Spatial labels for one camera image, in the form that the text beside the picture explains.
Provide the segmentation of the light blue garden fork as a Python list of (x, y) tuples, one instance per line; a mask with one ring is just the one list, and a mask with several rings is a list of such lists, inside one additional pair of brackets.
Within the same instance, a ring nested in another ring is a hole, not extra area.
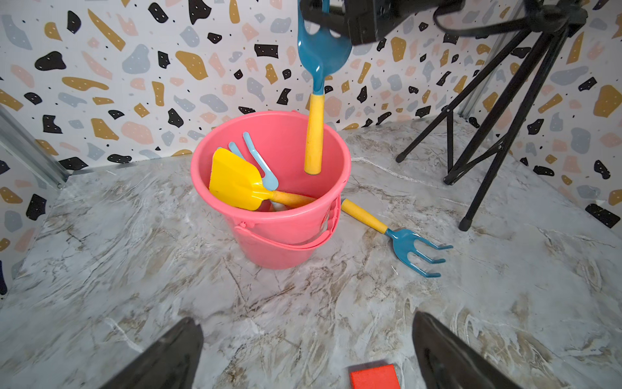
[[(250, 152), (251, 157), (253, 157), (254, 161), (259, 165), (259, 168), (264, 173), (262, 177), (262, 187), (268, 191), (276, 191), (279, 186), (279, 181), (275, 174), (272, 172), (267, 162), (264, 160), (262, 155), (254, 146), (254, 142), (248, 132), (243, 133), (243, 139), (245, 141), (246, 147)], [(258, 178), (259, 173), (252, 173), (250, 168), (252, 167), (251, 163), (247, 162), (243, 157), (239, 147), (235, 142), (230, 142), (228, 144), (228, 150), (234, 155), (234, 157), (230, 157), (230, 170), (233, 173), (231, 192), (235, 191), (239, 193), (253, 191), (258, 187)]]

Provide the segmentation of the yellow scoop yellow handle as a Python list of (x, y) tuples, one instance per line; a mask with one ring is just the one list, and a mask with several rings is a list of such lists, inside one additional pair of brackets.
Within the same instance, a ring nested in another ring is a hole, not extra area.
[(270, 191), (262, 184), (254, 165), (224, 148), (218, 148), (212, 157), (209, 191), (218, 200), (249, 211), (257, 211), (265, 200), (287, 207), (303, 207), (314, 202), (309, 196)]

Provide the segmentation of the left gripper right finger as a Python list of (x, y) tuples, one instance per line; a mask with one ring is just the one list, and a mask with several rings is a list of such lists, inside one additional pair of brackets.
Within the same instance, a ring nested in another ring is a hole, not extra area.
[(412, 339), (427, 388), (520, 389), (448, 327), (424, 311), (417, 311)]

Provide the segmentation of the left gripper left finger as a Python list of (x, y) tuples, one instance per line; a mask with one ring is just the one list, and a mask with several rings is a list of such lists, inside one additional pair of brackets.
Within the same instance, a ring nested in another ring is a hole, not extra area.
[(102, 387), (191, 388), (202, 344), (201, 326), (185, 317)]

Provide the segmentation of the teal rake yellow handle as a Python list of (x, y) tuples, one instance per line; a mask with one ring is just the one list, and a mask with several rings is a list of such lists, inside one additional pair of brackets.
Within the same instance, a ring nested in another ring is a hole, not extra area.
[(439, 246), (431, 241), (422, 238), (418, 233), (415, 233), (409, 229), (402, 230), (391, 230), (387, 225), (380, 222), (375, 216), (371, 213), (364, 210), (362, 207), (353, 203), (349, 199), (343, 199), (341, 203), (341, 210), (346, 212), (346, 214), (350, 215), (354, 219), (358, 220), (364, 225), (376, 230), (380, 234), (386, 235), (391, 239), (393, 251), (400, 262), (408, 266), (411, 270), (417, 272), (421, 276), (425, 278), (438, 278), (442, 275), (438, 272), (426, 272), (422, 270), (420, 267), (417, 267), (416, 264), (413, 264), (411, 260), (408, 258), (410, 254), (414, 254), (415, 256), (423, 259), (429, 264), (443, 264), (445, 259), (432, 259), (426, 254), (420, 252), (416, 248), (417, 242), (422, 242), (425, 245), (432, 247), (437, 251), (444, 251), (452, 249), (453, 246), (445, 245)]
[(325, 79), (343, 67), (351, 53), (348, 37), (333, 35), (333, 30), (322, 24), (311, 34), (305, 28), (304, 11), (320, 16), (330, 14), (328, 1), (300, 1), (298, 6), (298, 53), (303, 67), (313, 78), (313, 90), (309, 98), (309, 122), (305, 146), (307, 174), (322, 172), (324, 145)]

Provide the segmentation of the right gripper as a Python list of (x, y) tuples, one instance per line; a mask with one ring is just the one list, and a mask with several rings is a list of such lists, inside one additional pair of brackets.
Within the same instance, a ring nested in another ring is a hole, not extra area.
[(440, 9), (452, 13), (463, 7), (461, 0), (351, 0), (341, 6), (328, 1), (300, 1), (304, 20), (347, 37), (353, 45), (382, 40), (418, 12)]

